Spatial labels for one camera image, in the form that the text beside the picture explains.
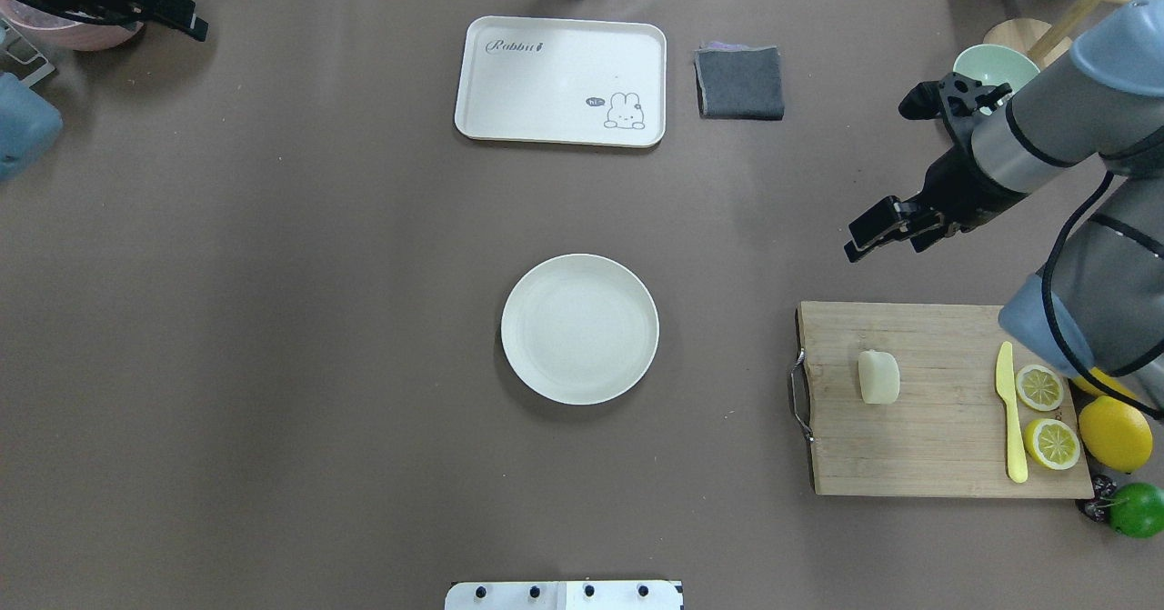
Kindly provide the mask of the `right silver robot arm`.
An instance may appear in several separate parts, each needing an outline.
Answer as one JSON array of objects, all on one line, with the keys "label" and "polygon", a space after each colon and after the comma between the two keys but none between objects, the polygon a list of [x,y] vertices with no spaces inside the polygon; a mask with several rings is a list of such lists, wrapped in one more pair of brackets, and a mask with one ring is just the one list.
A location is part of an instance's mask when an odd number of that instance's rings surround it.
[{"label": "right silver robot arm", "polygon": [[1069,378],[1161,420],[1161,0],[1130,0],[1012,88],[949,72],[897,111],[937,120],[949,148],[914,196],[886,196],[849,224],[849,261],[893,242],[927,251],[1083,166],[1095,187],[998,320]]}]

